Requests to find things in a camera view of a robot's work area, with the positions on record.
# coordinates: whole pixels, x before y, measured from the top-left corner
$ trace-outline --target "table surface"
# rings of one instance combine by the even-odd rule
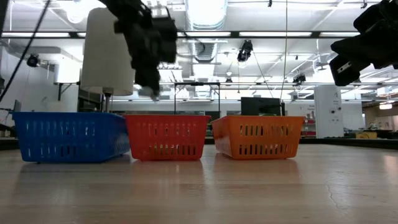
[[[398,151],[300,145],[295,159],[32,164],[0,151],[0,223],[396,223]]]

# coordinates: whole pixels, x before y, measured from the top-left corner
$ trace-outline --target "orange basket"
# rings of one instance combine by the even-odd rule
[[[295,157],[304,117],[226,116],[212,122],[218,151],[233,159]]]
[[[209,116],[126,115],[131,155],[148,160],[198,160]]]

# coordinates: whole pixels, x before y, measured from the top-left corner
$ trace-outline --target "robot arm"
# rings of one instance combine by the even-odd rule
[[[364,11],[355,21],[359,35],[336,41],[331,49],[338,54],[330,68],[338,86],[360,77],[373,64],[375,69],[393,65],[398,69],[398,1],[382,0]]]
[[[135,83],[152,90],[151,96],[160,93],[160,62],[174,63],[177,54],[177,28],[170,14],[152,18],[151,10],[141,0],[99,0],[118,21],[116,33],[123,33],[136,70]]]

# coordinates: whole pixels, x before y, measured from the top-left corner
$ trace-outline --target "cable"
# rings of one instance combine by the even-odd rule
[[[238,83],[241,83],[241,72],[239,71],[239,65],[238,65]],[[241,93],[241,85],[238,85],[238,93]]]
[[[0,96],[0,103],[2,102],[2,99],[3,99],[4,96],[6,95],[8,89],[10,88],[11,83],[12,83],[12,81],[14,80],[15,75],[16,75],[17,72],[18,72],[19,67],[21,66],[22,62],[24,61],[25,56],[26,56],[26,53],[27,53],[27,51],[29,50],[29,47],[32,45],[33,40],[35,39],[36,33],[39,31],[39,27],[40,27],[40,25],[41,25],[41,23],[42,23],[42,21],[43,21],[43,19],[44,19],[45,13],[47,12],[47,8],[49,7],[50,3],[51,3],[51,0],[47,0],[47,3],[45,4],[45,6],[44,6],[44,8],[43,8],[43,11],[42,11],[42,13],[41,13],[41,15],[40,15],[40,17],[39,17],[39,21],[37,21],[37,24],[36,24],[35,30],[33,31],[32,37],[30,37],[29,42],[28,42],[28,44],[26,45],[25,50],[23,51],[23,53],[22,53],[22,55],[21,55],[21,57],[20,57],[20,59],[19,59],[19,61],[18,61],[18,64],[17,64],[17,66],[15,67],[15,69],[14,69],[12,75],[11,75],[11,78],[10,78],[10,80],[8,81],[7,85],[6,85],[6,88],[4,89],[2,95]]]
[[[26,79],[25,88],[24,88],[24,94],[22,94],[21,103],[24,103],[24,101],[25,101],[26,89],[27,89],[27,86],[29,85],[30,71],[31,71],[32,69],[33,69],[33,68],[29,68],[29,72],[28,72],[28,74],[27,74],[27,79]]]
[[[285,78],[286,78],[286,59],[287,59],[287,0],[286,0],[286,38],[285,38],[285,62],[284,62],[284,79],[282,80],[282,89],[280,91],[280,99],[282,99],[282,95],[284,93],[284,85],[285,85]]]
[[[261,75],[262,75],[262,77],[263,77],[263,79],[264,79],[264,83],[266,83],[267,89],[268,89],[269,93],[271,94],[271,97],[273,98],[274,96],[272,95],[272,92],[271,92],[271,89],[270,89],[269,86],[268,86],[267,80],[266,80],[264,74],[262,73],[262,70],[261,70],[259,61],[257,60],[256,53],[254,53],[254,51],[253,51],[253,55],[254,55],[254,58],[256,59],[257,66],[259,67],[260,73],[261,73]]]

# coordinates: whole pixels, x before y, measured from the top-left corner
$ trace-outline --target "black monitor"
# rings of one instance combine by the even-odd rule
[[[280,99],[242,97],[241,111],[245,116],[274,115],[280,116]]]

